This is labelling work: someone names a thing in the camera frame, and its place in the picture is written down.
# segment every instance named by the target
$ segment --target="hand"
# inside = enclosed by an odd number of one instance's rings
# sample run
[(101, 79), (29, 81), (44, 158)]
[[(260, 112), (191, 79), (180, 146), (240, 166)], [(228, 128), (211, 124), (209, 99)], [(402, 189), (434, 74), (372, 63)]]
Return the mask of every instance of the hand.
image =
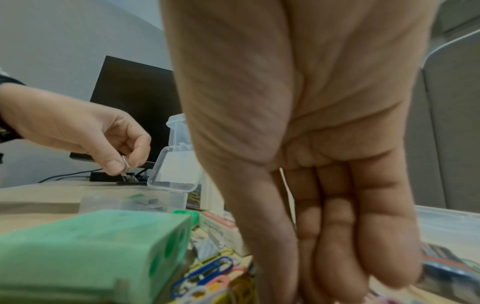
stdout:
[(361, 302), (372, 275), (414, 282), (403, 135), (437, 2), (161, 3), (197, 157), (262, 269), (263, 302)]
[(0, 86), (0, 114), (22, 137), (75, 153), (87, 153), (109, 175), (129, 163), (143, 165), (150, 136), (127, 113), (63, 95), (16, 84)]

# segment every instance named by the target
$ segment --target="green object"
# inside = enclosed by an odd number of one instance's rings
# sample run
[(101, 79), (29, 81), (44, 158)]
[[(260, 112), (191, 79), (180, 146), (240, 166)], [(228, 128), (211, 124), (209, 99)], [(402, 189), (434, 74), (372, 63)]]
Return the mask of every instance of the green object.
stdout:
[(0, 235), (0, 303), (150, 304), (183, 260), (190, 224), (102, 210)]
[(172, 213), (190, 215), (190, 216), (191, 216), (191, 228), (192, 228), (192, 229), (195, 228), (195, 227), (197, 227), (197, 226), (199, 225), (200, 212), (198, 212), (198, 211), (178, 209), (178, 210), (172, 211)]

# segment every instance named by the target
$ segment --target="monitor screen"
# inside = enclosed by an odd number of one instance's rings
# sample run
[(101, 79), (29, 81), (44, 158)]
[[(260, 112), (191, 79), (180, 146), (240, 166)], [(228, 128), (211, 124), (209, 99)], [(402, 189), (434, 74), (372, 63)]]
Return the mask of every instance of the monitor screen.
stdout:
[(90, 101), (129, 113), (150, 134), (150, 163), (169, 145), (167, 120), (182, 112), (172, 71), (110, 56), (105, 58)]

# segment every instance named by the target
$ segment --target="black sleeve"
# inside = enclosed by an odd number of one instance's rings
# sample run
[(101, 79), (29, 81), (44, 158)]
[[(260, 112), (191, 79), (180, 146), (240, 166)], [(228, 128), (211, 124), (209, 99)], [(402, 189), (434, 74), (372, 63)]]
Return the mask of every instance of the black sleeve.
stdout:
[[(14, 84), (18, 84), (18, 85), (25, 85), (24, 83), (22, 83), (22, 82), (20, 82), (16, 79), (13, 79), (13, 78), (8, 77), (8, 76), (0, 75), (0, 86), (4, 83), (14, 83)], [(2, 119), (1, 116), (0, 116), (0, 129), (4, 130), (4, 131), (0, 130), (0, 143), (5, 142), (5, 141), (9, 141), (9, 140), (12, 140), (12, 139), (22, 138), (12, 127), (10, 127)]]

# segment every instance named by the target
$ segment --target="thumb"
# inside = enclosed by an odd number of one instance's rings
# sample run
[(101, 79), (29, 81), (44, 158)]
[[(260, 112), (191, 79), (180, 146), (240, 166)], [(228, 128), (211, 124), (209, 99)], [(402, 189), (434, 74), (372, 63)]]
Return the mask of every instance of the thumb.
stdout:
[(261, 274), (261, 303), (293, 303), (299, 271), (297, 238), (271, 174), (239, 159), (221, 161), (221, 157), (207, 156), (200, 162), (218, 186), (253, 254)]
[(103, 132), (84, 132), (80, 135), (79, 144), (108, 175), (118, 175), (125, 170), (125, 162), (120, 153), (107, 140)]

